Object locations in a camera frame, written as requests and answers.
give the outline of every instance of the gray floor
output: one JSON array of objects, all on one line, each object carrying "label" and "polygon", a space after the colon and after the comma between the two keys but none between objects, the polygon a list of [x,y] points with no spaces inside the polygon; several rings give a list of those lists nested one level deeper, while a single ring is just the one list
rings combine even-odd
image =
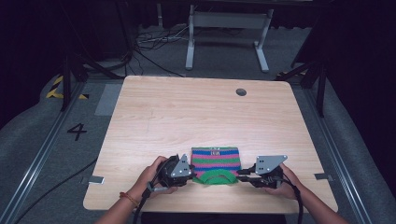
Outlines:
[{"label": "gray floor", "polygon": [[[160,28],[151,27],[142,32],[156,30]],[[184,69],[187,53],[187,41],[184,39],[168,43],[160,49],[142,51],[142,53],[160,66],[187,77],[273,80],[279,72],[290,70],[291,61],[309,31],[309,29],[280,28],[271,29],[268,32],[264,44],[264,53],[270,67],[268,74],[260,70],[255,50],[252,47],[259,33],[252,30],[244,30],[239,34],[236,31],[237,35],[230,35],[219,30],[199,32],[195,37],[196,50],[191,71]],[[138,54],[135,54],[135,57],[130,62],[131,67],[126,67],[127,75],[141,72],[144,76],[169,75],[168,72],[164,72]],[[125,74],[123,68],[115,72]],[[49,81],[43,89],[38,105],[18,115],[0,131],[0,211],[2,212],[6,211],[8,202],[20,185],[23,175],[27,172],[36,153],[42,148],[54,121],[59,116],[62,100],[46,98],[52,83],[53,80]],[[50,148],[51,153],[21,205],[19,213],[15,213],[15,218],[18,218],[46,191],[98,156],[111,119],[111,107],[107,110],[103,108],[103,101],[107,99],[114,102],[117,84],[121,83],[101,74],[90,75],[81,92],[89,94],[89,99],[76,100],[72,104],[59,134],[54,138],[53,147]],[[377,171],[358,130],[339,102],[331,83],[327,83],[325,94],[325,118],[320,120],[317,119],[316,111],[309,104],[309,96],[315,93],[315,88],[302,90],[298,85],[292,85],[292,88],[324,170],[333,178],[330,184],[339,206],[339,214],[350,223],[362,223],[360,215],[352,205],[353,202],[361,200],[367,217],[372,223],[393,223],[396,219],[394,197]],[[113,97],[113,100],[105,96],[102,98],[105,89],[112,89],[110,91],[113,94],[110,94],[110,97]],[[337,172],[337,165],[334,165],[332,159],[329,138],[320,128],[321,122],[327,124],[355,190],[359,193],[359,198],[351,198],[347,193],[348,188],[342,176]],[[76,135],[68,133],[67,130],[79,123],[84,124],[84,130],[87,132],[75,141]],[[103,211],[88,211],[82,206],[87,185],[81,183],[81,179],[90,176],[92,170],[93,166],[48,194],[26,214],[20,223],[93,223],[103,214]],[[297,216],[287,215],[287,220],[288,223],[295,223]],[[314,222],[308,214],[305,214],[304,223]]]}]

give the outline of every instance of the striped cloth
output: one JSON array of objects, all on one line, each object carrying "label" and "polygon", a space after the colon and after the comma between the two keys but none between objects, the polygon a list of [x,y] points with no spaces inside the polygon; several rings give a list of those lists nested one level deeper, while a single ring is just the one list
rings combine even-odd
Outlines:
[{"label": "striped cloth", "polygon": [[232,174],[231,181],[234,183],[236,181],[234,177],[238,175],[236,171],[241,169],[237,147],[193,147],[191,164],[195,166],[194,172],[198,179],[203,177],[204,174],[218,175],[205,176],[205,180],[201,179],[204,182],[207,179],[212,179],[209,184],[230,184],[227,181],[219,181],[219,178],[227,177],[230,179],[230,174]]}]

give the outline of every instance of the wooden table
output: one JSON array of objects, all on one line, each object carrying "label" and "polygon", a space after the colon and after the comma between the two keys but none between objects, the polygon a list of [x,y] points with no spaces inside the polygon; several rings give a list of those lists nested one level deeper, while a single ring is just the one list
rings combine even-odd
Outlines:
[{"label": "wooden table", "polygon": [[[236,94],[246,90],[245,96]],[[287,82],[187,77],[127,77],[110,121],[84,206],[108,209],[159,155],[192,147],[238,147],[243,168],[256,156],[285,161],[333,210],[337,204],[302,114]],[[295,201],[271,196],[249,183],[204,186],[192,181],[171,195],[148,200],[143,211],[298,213]]]}]

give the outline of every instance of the blue stripe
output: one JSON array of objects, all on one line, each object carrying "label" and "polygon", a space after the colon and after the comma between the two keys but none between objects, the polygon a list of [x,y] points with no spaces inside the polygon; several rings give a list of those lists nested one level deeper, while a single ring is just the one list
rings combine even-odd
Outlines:
[{"label": "blue stripe", "polygon": [[227,167],[195,167],[194,171],[210,171],[210,170],[228,170],[235,171],[240,170],[240,166],[227,166]]},{"label": "blue stripe", "polygon": [[[212,154],[212,151],[216,151],[215,149],[208,149],[208,150],[193,150],[192,154],[195,155],[206,155],[210,156]],[[239,154],[238,150],[219,150],[220,156],[221,155],[233,155],[233,154]]]}]

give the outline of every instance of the dark background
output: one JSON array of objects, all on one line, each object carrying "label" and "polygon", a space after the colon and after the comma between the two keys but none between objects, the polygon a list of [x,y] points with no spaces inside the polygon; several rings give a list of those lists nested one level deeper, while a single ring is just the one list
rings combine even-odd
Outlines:
[{"label": "dark background", "polygon": [[[62,8],[52,5],[52,13],[59,10],[57,21],[43,15],[40,3],[38,0],[0,3],[0,128],[35,105],[42,88],[59,73],[64,52],[62,40],[70,41],[75,52],[96,61],[117,58],[126,51],[113,2],[63,1],[68,18],[62,14]],[[179,13],[165,19],[165,26],[183,21],[184,7],[169,9]],[[134,5],[126,10],[134,26],[157,23],[152,19],[153,15],[156,17],[153,5]],[[328,79],[395,195],[396,183],[391,172],[395,168],[396,150],[393,74],[396,18],[391,1],[343,1],[341,9],[323,13],[318,21],[315,15],[299,20],[298,13],[301,12],[278,11],[273,28],[314,26],[296,62],[327,62]],[[64,32],[61,35],[67,36],[60,36],[60,27]]]}]

